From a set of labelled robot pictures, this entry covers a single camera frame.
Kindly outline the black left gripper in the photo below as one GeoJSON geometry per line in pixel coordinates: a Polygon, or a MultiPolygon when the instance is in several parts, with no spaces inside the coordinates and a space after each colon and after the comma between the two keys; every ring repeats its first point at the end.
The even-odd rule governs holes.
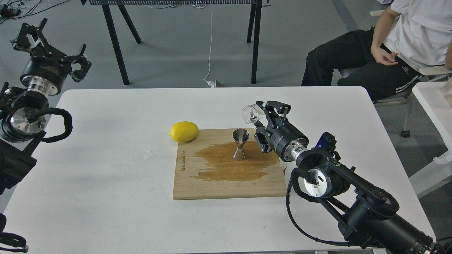
{"type": "Polygon", "coordinates": [[[51,46],[42,33],[46,23],[46,18],[37,27],[23,23],[16,39],[10,42],[14,50],[29,53],[31,56],[20,77],[21,83],[29,87],[35,78],[49,85],[49,95],[53,96],[61,92],[68,75],[75,82],[81,82],[92,63],[84,55],[86,44],[82,44],[80,53],[75,56],[53,54],[51,46]],[[67,62],[61,62],[61,59],[65,58],[67,62]],[[72,70],[71,64],[79,64],[80,69],[72,70]]]}

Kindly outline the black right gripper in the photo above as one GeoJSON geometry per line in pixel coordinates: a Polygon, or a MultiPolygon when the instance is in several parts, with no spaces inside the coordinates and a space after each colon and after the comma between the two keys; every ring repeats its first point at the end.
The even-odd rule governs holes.
{"type": "Polygon", "coordinates": [[[286,115],[291,106],[277,101],[256,101],[256,105],[264,112],[268,121],[267,127],[262,123],[255,123],[255,140],[262,153],[275,151],[285,162],[295,160],[292,151],[295,147],[307,147],[309,139],[295,126],[286,115]]]}

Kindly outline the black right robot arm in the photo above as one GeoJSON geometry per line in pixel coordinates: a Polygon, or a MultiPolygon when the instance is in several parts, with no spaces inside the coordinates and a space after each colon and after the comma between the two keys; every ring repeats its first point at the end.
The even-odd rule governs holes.
{"type": "Polygon", "coordinates": [[[379,188],[340,162],[335,136],[324,132],[308,149],[309,139],[287,119],[291,106],[257,101],[243,109],[243,119],[255,126],[261,152],[275,152],[284,162],[294,161],[286,190],[286,209],[293,225],[316,242],[333,246],[384,248],[393,254],[450,254],[451,242],[440,244],[397,215],[400,205],[379,188]],[[290,194],[321,204],[338,222],[344,241],[325,241],[306,233],[290,209],[290,194]]]}

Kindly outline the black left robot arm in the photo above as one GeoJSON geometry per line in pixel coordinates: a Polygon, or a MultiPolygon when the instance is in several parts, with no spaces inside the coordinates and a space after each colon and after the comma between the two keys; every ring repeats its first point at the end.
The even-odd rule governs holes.
{"type": "Polygon", "coordinates": [[[30,54],[30,60],[20,77],[23,88],[5,82],[1,88],[1,149],[0,186],[3,193],[16,186],[36,165],[32,153],[39,143],[63,140],[73,130],[71,114],[62,108],[49,106],[48,97],[61,92],[64,81],[71,77],[81,82],[91,67],[84,56],[86,45],[78,55],[67,54],[50,45],[39,26],[23,23],[13,48],[30,54]],[[60,115],[65,130],[60,135],[46,137],[46,115],[60,115]]]}

